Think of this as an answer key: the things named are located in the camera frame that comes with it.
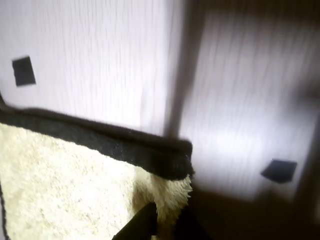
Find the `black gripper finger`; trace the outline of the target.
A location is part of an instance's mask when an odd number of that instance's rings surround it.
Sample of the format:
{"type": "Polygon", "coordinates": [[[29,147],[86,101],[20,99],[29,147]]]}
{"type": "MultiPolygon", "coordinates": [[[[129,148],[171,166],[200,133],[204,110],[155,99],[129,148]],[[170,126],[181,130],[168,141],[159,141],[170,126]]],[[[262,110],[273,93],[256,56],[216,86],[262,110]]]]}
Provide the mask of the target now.
{"type": "Polygon", "coordinates": [[[157,232],[157,206],[145,205],[112,240],[150,240],[157,232]]]}
{"type": "Polygon", "coordinates": [[[205,229],[200,225],[195,215],[186,206],[180,213],[174,230],[175,240],[211,240],[205,229]]]}

